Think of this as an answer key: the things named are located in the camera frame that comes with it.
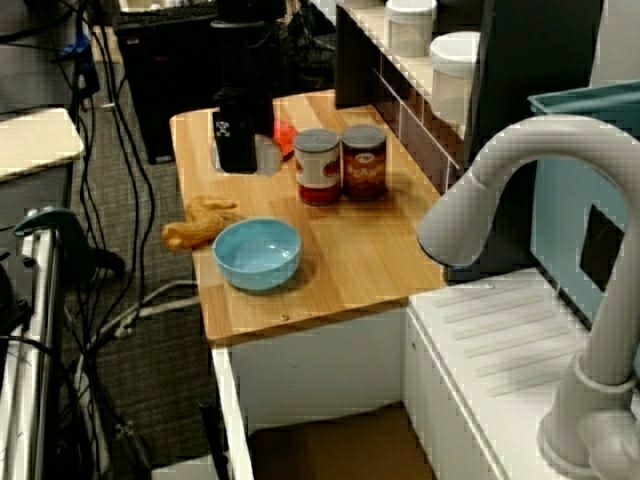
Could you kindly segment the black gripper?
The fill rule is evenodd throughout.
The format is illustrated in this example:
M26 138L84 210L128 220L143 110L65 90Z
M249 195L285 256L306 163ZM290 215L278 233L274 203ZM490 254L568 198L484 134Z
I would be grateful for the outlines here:
M226 173L255 173L254 134L274 135L273 90L279 85L279 34L267 21L214 20L222 87L215 94L214 134Z

